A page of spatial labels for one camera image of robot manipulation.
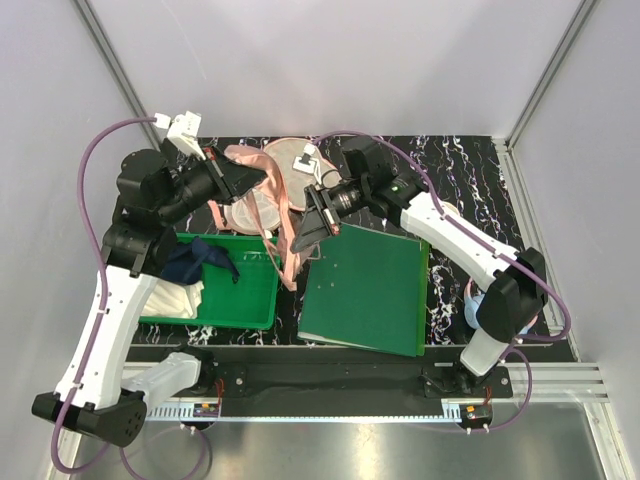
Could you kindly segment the pink satin bra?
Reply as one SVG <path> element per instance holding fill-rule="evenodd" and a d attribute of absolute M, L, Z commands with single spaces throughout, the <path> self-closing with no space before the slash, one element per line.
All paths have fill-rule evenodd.
<path fill-rule="evenodd" d="M 291 218 L 288 189 L 280 167 L 268 152 L 256 147 L 229 145 L 224 149 L 224 154 L 235 163 L 262 169 L 266 172 L 267 178 L 257 185 L 256 189 L 266 196 L 279 214 L 280 229 L 276 245 L 273 245 L 265 234 L 266 229 L 259 217 L 254 194 L 249 192 L 240 202 L 248 207 L 254 225 L 259 228 L 259 235 L 262 237 L 267 254 L 281 283 L 289 291 L 296 291 L 296 277 L 301 271 L 307 255 L 295 254 L 290 250 L 296 231 Z"/>

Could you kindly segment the pink mesh laundry bag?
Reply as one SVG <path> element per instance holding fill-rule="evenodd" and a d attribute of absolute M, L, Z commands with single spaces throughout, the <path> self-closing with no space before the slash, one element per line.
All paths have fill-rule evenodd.
<path fill-rule="evenodd" d="M 267 177 L 251 191 L 254 203 L 245 196 L 230 206 L 210 205 L 221 230 L 246 235 L 274 231 L 282 225 L 282 212 L 304 211 L 307 186 L 333 187 L 341 180 L 337 167 L 307 139 L 285 137 L 262 148 L 230 145 L 224 154 L 235 163 L 265 171 Z"/>

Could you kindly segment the green plastic bin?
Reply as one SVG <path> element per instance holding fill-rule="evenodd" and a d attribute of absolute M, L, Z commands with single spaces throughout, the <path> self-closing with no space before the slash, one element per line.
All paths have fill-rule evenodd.
<path fill-rule="evenodd" d="M 202 303 L 195 319 L 140 316 L 139 321 L 259 330 L 270 328 L 273 324 L 279 276 L 262 238 L 180 233 L 178 243 L 188 243 L 195 237 L 229 250 L 231 260 L 240 273 L 238 282 L 232 282 L 227 270 L 205 265 L 201 280 L 204 284 Z"/>

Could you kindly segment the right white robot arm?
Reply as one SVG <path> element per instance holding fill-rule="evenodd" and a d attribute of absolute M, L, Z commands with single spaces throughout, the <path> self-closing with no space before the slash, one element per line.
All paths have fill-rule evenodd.
<path fill-rule="evenodd" d="M 338 235 L 343 218 L 368 209 L 446 255 L 484 294 L 476 313 L 479 327 L 453 374 L 460 393 L 480 394 L 490 383 L 489 372 L 548 301 L 542 254 L 533 248 L 518 251 L 490 237 L 445 207 L 426 181 L 395 173 L 381 140 L 354 136 L 342 153 L 345 179 L 333 187 L 305 188 L 306 208 L 291 251 Z"/>

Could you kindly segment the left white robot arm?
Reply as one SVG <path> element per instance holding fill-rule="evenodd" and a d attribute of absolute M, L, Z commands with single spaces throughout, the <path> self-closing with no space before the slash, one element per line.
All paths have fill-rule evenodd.
<path fill-rule="evenodd" d="M 265 178 L 216 149 L 182 171 L 153 149 L 122 161 L 113 223 L 93 243 L 99 271 L 89 316 L 63 378 L 35 397 L 33 415 L 56 431 L 126 447 L 149 411 L 184 390 L 203 396 L 214 388 L 215 359 L 195 347 L 180 347 L 129 380 L 122 373 L 142 310 L 177 244 L 175 224 L 209 201 L 241 199 Z"/>

